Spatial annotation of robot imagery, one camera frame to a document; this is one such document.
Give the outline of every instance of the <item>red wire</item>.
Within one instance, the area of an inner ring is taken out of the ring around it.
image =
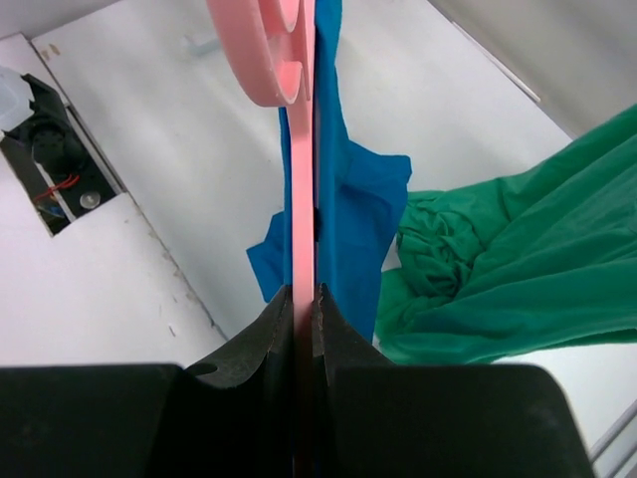
[[[33,202],[38,202],[41,199],[44,199],[45,197],[50,196],[54,191],[57,191],[58,189],[68,189],[69,187],[75,186],[79,180],[80,180],[79,174],[77,174],[75,177],[73,177],[72,174],[69,174],[69,177],[67,177],[61,183],[56,184],[55,186],[51,186],[42,194],[38,194],[36,197],[34,197]]]

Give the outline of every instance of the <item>gray wall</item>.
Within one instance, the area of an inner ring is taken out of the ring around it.
[[[432,0],[571,134],[637,103],[636,0]]]
[[[0,0],[0,38],[22,32],[33,38],[77,20],[115,0]]]

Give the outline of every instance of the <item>green fabric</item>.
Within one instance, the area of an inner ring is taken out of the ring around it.
[[[399,363],[637,341],[637,106],[515,176],[410,193],[376,320]]]

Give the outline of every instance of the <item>cloth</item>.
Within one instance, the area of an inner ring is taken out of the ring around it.
[[[315,101],[319,191],[317,280],[326,283],[343,316],[371,341],[380,268],[407,202],[407,156],[379,155],[349,140],[336,77],[340,0],[317,0]],[[273,216],[263,243],[248,257],[266,302],[292,281],[290,129],[279,110],[285,210]]]
[[[537,167],[409,196],[376,333],[399,363],[637,341],[637,106]]]

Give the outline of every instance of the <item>blue fabric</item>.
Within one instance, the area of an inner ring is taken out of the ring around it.
[[[407,203],[411,165],[407,156],[375,154],[347,136],[334,65],[341,13],[341,0],[317,0],[317,281],[329,286],[343,316],[371,341],[380,268]],[[290,130],[284,109],[279,110],[279,121],[285,210],[272,217],[265,241],[248,249],[266,302],[292,281]]]

